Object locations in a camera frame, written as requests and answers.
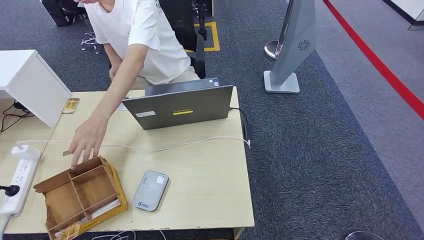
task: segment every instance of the black office chair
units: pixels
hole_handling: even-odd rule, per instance
[[[199,78],[204,79],[206,77],[205,42],[195,30],[192,0],[159,0],[159,2],[178,42],[185,50],[195,52],[195,58],[190,57],[191,66]]]

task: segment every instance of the laptop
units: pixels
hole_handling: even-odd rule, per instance
[[[197,89],[207,89],[207,88],[218,87],[219,85],[220,83],[218,82],[218,78],[214,77],[214,78],[205,78],[205,79],[192,80],[192,81],[182,81],[182,82],[147,86],[145,89],[145,96],[183,92],[183,91],[197,90]]]
[[[233,85],[214,86],[129,98],[122,103],[144,130],[150,130],[225,119],[232,93]]]

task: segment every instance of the white t-shirt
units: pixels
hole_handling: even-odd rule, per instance
[[[110,13],[98,2],[85,4],[85,9],[97,42],[110,44],[121,59],[132,44],[149,47],[139,75],[151,84],[168,83],[190,66],[159,0],[115,0]]]

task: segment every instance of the black cable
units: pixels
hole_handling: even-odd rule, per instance
[[[230,107],[229,110],[230,111],[239,110],[243,114],[244,119],[246,120],[246,123],[243,124],[243,128],[242,128],[244,140],[250,141],[252,139],[253,131],[252,131],[252,126],[249,124],[248,116],[246,115],[246,113],[238,107]]]
[[[14,104],[12,104],[8,109],[3,111],[4,117],[3,120],[1,121],[1,129],[0,129],[0,133],[5,132],[6,130],[8,130],[9,128],[11,128],[13,125],[15,125],[17,122],[19,122],[21,119],[23,118],[31,118],[34,117],[34,114],[32,114],[30,111],[26,110],[26,109],[21,109],[25,114],[23,115],[16,115],[16,114],[8,114],[6,113],[7,111],[9,111],[12,107],[14,106]],[[18,120],[16,120],[14,123],[12,123],[11,125],[9,125],[8,127],[5,127],[5,120],[7,117],[17,117],[19,118]]]
[[[243,110],[241,110],[240,108],[238,108],[238,107],[230,107],[230,108],[229,108],[229,110],[230,110],[230,111],[231,111],[231,110],[239,110],[239,111],[243,114],[244,119],[246,120],[246,124],[248,124],[248,123],[249,123],[249,121],[248,121],[248,117],[246,116],[245,112],[244,112]]]

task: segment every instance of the speaker grille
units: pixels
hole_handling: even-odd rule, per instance
[[[299,49],[300,51],[305,51],[310,46],[311,46],[311,42],[309,40],[303,40],[299,42],[299,44],[297,45],[297,49]]]

